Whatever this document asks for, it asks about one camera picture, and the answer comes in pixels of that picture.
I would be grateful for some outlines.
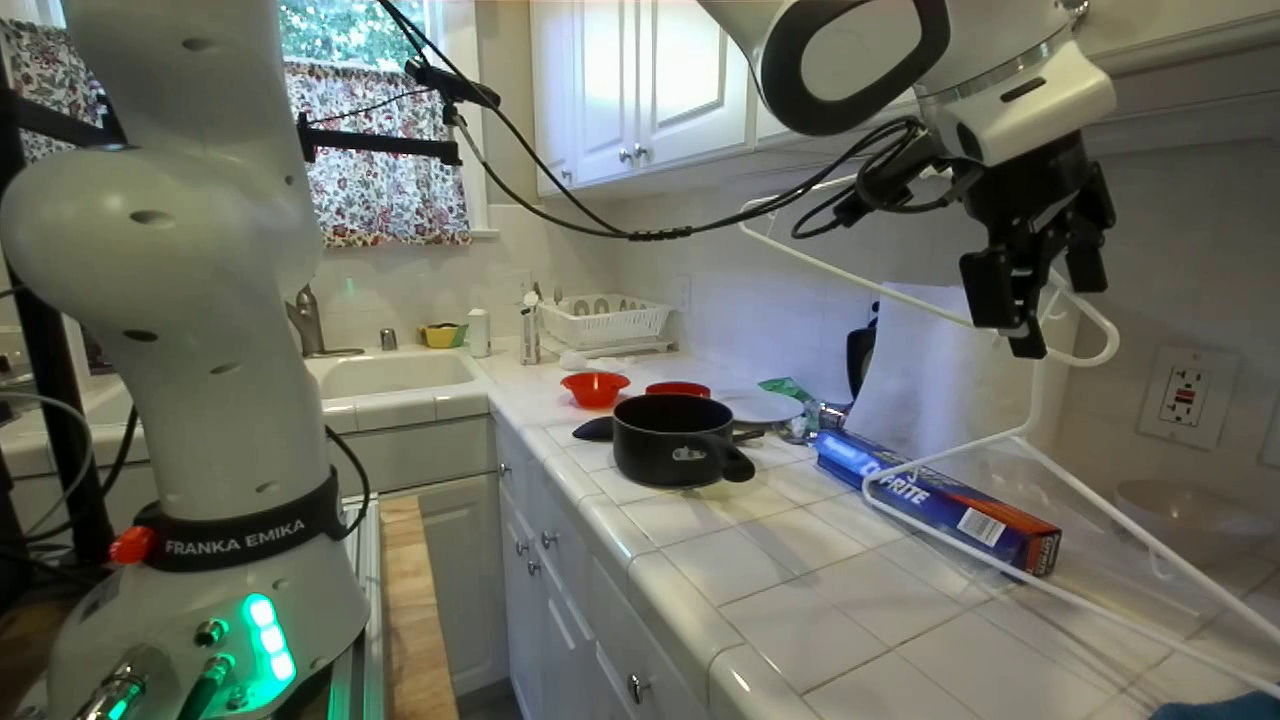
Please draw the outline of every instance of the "white tile countertop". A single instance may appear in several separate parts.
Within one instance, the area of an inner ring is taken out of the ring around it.
[[[373,428],[487,395],[632,573],[661,637],[705,673],[690,688],[711,715],[1127,720],[1165,699],[1249,691],[1182,653],[907,533],[822,475],[807,449],[765,437],[744,445],[754,459],[749,486],[641,489],[612,470],[606,445],[571,441],[593,413],[571,408],[557,363],[487,357],[473,369],[477,385],[354,395],[322,413],[337,428]],[[717,376],[717,393],[753,385],[696,357],[636,357],[625,371],[632,389],[670,376]],[[40,464],[36,437],[5,428],[0,445],[25,470]],[[1255,578],[1249,593],[1280,621],[1280,573]],[[1280,677],[1280,648],[1229,656]]]

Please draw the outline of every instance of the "aluminum foil box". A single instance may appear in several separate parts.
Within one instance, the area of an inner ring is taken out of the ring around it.
[[[863,493],[863,482],[880,470],[903,464],[898,451],[847,437],[838,428],[811,441],[814,464],[835,482]],[[871,486],[871,498],[942,538],[957,538],[967,547],[979,547],[1010,567],[1047,578],[1060,553],[1060,529],[1018,514],[973,486],[959,486],[933,470],[890,474],[883,486]]]

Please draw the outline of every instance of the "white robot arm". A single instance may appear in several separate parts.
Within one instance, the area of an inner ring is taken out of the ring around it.
[[[1044,357],[1035,297],[1063,251],[1077,292],[1098,292],[1098,234],[1117,225],[1078,127],[1117,107],[1073,28],[1087,0],[698,0],[749,52],[774,121],[804,135],[868,123],[916,93],[918,127],[854,194],[838,225],[907,201],[923,168],[988,225],[959,261],[973,319]]]
[[[126,146],[18,171],[0,234],[121,369],[161,506],[63,621],[46,715],[271,715],[369,616],[284,319],[319,234],[275,0],[66,0],[66,28]]]

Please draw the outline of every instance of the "bottle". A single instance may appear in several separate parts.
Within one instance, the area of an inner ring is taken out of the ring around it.
[[[521,302],[521,363],[539,363],[544,361],[535,305],[539,305],[535,288],[524,292],[524,302]]]
[[[468,308],[468,353],[487,357],[490,337],[487,337],[487,308]]]

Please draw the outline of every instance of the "curtain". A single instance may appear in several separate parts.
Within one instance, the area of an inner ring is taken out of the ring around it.
[[[0,52],[18,97],[94,123],[99,83],[63,33],[0,22]],[[315,127],[448,142],[441,97],[400,71],[284,65],[284,83],[292,111],[308,111]],[[25,135],[25,154],[40,160],[56,146]],[[468,235],[462,181],[450,166],[319,149],[308,181],[329,248],[458,245]]]

